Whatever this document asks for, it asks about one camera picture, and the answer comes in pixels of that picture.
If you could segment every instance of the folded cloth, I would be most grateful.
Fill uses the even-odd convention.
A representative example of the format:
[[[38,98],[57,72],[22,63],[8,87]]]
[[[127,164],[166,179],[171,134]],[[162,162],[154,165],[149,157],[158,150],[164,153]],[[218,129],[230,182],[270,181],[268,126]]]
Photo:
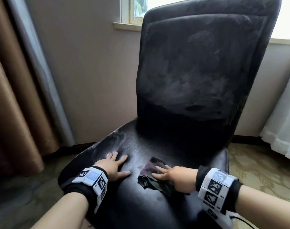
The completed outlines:
[[[165,163],[161,159],[151,157],[149,162],[141,170],[141,173],[138,176],[138,183],[144,189],[156,189],[170,197],[173,192],[176,192],[174,186],[171,185],[169,181],[158,181],[151,175],[152,173],[162,174],[160,171],[157,170],[157,168],[155,167],[156,165],[160,166],[161,168],[167,169]]]

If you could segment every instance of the baseboard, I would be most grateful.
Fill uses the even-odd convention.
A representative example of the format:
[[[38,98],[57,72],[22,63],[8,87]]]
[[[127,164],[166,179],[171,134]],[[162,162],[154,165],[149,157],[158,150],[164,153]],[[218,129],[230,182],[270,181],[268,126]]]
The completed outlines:
[[[267,142],[264,142],[260,136],[234,135],[231,142],[232,143],[239,143],[239,144],[270,146],[270,144]]]
[[[54,159],[58,157],[63,157],[71,154],[80,154],[85,149],[89,148],[90,146],[94,145],[96,142],[91,143],[85,143],[85,144],[78,144],[73,145],[71,147],[61,147],[59,150],[57,150],[55,153],[46,155],[43,157],[43,160],[49,160]]]

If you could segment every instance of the chair seat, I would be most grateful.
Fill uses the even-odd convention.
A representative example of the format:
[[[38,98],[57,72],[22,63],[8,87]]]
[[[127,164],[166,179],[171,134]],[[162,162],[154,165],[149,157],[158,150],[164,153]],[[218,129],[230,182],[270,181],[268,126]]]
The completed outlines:
[[[137,183],[137,177],[152,156],[170,166],[197,169],[199,165],[205,165],[228,172],[225,148],[218,151],[199,149],[190,140],[136,118],[74,158],[61,172],[59,185],[70,182],[84,168],[113,151],[118,151],[118,159],[128,155],[121,169],[130,170],[131,175],[108,183],[108,191],[97,214],[88,212],[86,218],[96,229],[179,229],[207,227],[208,224],[210,228],[219,228],[201,211],[196,191],[168,198],[158,190],[143,189]]]

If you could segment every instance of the chair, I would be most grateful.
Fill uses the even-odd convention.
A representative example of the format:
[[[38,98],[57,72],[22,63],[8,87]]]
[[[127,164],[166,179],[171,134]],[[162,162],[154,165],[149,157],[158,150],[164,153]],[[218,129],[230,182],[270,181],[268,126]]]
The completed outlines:
[[[152,156],[229,172],[227,147],[274,28],[281,0],[189,0],[148,11],[136,80],[138,117],[89,147],[58,183],[118,151],[131,176],[109,183],[96,229],[219,228],[197,192],[167,198],[137,183]]]

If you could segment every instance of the orange-brown drape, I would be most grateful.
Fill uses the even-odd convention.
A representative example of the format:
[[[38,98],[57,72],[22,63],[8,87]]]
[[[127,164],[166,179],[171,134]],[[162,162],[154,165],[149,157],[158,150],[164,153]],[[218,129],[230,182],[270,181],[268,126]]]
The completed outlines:
[[[0,174],[43,170],[59,148],[7,10],[0,0]]]

